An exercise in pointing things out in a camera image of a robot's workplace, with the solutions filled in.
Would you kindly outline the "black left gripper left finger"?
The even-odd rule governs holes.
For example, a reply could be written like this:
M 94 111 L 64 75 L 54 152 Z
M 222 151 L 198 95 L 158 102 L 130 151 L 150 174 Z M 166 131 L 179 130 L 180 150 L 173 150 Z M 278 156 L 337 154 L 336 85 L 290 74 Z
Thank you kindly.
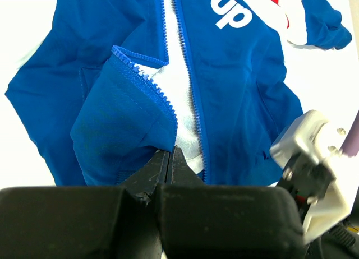
M 153 197 L 168 162 L 158 151 L 119 186 L 1 190 L 1 257 L 160 258 Z

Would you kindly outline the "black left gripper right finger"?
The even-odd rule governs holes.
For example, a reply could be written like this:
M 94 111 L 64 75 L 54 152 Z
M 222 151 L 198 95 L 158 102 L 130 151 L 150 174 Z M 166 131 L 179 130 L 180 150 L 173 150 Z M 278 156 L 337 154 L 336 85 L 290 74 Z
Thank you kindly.
M 212 186 L 170 154 L 157 188 L 159 231 L 168 258 L 304 258 L 302 222 L 281 187 Z

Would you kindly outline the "blue red white hooded jacket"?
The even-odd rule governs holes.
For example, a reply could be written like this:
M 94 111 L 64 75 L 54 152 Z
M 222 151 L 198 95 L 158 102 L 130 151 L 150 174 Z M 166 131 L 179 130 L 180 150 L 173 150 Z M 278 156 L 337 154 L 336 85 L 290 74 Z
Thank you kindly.
M 5 95 L 56 185 L 118 185 L 178 146 L 208 184 L 268 186 L 302 115 L 284 44 L 351 39 L 327 0 L 57 0 Z

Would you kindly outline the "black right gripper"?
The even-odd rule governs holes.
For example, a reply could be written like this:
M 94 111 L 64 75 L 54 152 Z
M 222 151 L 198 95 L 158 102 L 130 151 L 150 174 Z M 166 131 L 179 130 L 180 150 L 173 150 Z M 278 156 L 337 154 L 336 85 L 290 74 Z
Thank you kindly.
M 358 258 L 358 227 L 345 219 L 314 240 L 305 258 Z

